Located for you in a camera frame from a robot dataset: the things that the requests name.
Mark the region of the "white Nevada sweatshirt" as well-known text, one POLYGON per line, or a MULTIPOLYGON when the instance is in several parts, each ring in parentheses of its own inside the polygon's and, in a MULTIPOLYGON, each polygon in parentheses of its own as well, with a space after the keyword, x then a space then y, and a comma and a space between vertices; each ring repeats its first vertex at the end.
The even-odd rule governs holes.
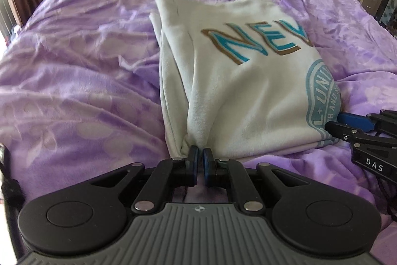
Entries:
POLYGON ((285 155, 335 143, 339 88, 304 28, 271 0, 155 0, 171 156, 285 155))

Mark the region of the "purple floral bed blanket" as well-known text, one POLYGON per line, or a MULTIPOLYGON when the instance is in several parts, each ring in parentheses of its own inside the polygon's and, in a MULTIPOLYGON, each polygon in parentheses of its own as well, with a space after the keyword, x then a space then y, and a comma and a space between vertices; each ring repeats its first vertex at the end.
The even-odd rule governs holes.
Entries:
MULTIPOLYGON (((318 50, 340 113, 396 112, 396 40, 357 0, 271 1, 318 50)), ((155 0, 44 0, 2 58, 2 191, 18 263, 395 264, 396 183, 335 137, 232 159, 263 212, 205 185, 200 148, 194 187, 157 213, 131 210, 153 169, 180 157, 165 141, 156 11, 155 0)))

